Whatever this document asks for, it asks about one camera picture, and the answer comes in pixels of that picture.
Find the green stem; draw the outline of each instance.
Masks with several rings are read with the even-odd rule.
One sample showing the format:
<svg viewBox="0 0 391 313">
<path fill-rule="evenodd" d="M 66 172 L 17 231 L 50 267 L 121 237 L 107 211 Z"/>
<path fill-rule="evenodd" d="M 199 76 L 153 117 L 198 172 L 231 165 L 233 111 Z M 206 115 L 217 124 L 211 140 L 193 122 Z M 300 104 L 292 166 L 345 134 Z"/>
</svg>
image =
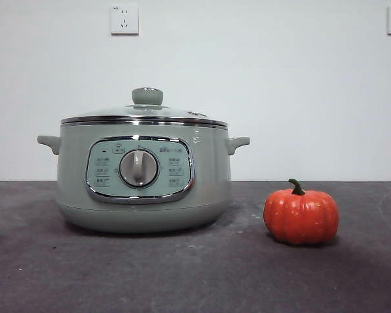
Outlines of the green stem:
<svg viewBox="0 0 391 313">
<path fill-rule="evenodd" d="M 291 194 L 298 194 L 299 196 L 306 194 L 304 190 L 301 189 L 300 183 L 296 179 L 290 178 L 288 181 L 295 185 Z"/>
</svg>

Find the silver dial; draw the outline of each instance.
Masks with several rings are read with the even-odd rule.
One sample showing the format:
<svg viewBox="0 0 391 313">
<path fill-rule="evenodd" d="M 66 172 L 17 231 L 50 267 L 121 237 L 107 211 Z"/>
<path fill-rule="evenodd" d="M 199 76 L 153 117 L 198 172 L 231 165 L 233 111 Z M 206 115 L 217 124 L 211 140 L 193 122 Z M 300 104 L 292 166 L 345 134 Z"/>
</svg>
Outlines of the silver dial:
<svg viewBox="0 0 391 313">
<path fill-rule="evenodd" d="M 133 150 L 120 161 L 119 172 L 122 179 L 129 185 L 143 187 L 155 179 L 158 164 L 150 152 Z"/>
</svg>

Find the dark gray tabletop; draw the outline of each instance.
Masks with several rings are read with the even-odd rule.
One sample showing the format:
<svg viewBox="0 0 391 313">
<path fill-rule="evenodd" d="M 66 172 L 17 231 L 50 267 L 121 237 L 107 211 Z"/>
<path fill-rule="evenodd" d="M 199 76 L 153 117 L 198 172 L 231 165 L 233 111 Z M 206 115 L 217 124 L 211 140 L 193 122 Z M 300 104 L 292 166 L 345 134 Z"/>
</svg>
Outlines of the dark gray tabletop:
<svg viewBox="0 0 391 313">
<path fill-rule="evenodd" d="M 154 235 L 66 223 L 55 182 L 0 183 L 0 312 L 391 312 L 391 183 L 303 183 L 340 210 L 329 244 L 267 235 L 265 198 L 232 183 L 215 222 Z"/>
</svg>

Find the glass lid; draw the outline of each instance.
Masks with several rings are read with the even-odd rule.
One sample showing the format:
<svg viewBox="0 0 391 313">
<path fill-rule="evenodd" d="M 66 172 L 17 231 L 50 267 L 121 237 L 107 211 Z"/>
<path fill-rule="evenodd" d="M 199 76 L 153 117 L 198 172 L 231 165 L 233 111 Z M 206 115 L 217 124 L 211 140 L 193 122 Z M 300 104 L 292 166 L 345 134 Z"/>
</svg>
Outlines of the glass lid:
<svg viewBox="0 0 391 313">
<path fill-rule="evenodd" d="M 184 111 L 162 105 L 163 92 L 161 90 L 144 87 L 132 91 L 134 104 L 120 108 L 112 108 L 87 112 L 76 117 L 63 119 L 61 124 L 69 125 L 91 125 L 91 124 L 153 124 L 168 125 L 171 123 L 182 123 L 182 125 L 216 125 L 227 128 L 227 123 L 216 121 L 204 114 L 192 111 Z"/>
</svg>

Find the orange pumpkin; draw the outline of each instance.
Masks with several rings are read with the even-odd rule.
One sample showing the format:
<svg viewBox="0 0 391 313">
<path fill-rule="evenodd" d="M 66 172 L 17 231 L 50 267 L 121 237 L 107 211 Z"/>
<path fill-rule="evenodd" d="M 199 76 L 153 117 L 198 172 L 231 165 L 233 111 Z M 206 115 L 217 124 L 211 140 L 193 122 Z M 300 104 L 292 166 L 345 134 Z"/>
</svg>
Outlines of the orange pumpkin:
<svg viewBox="0 0 391 313">
<path fill-rule="evenodd" d="M 294 189 L 279 190 L 265 202 L 263 218 L 269 232 L 279 241 L 294 245 L 333 239 L 339 225 L 336 202 L 321 191 L 304 191 L 295 179 Z"/>
</svg>

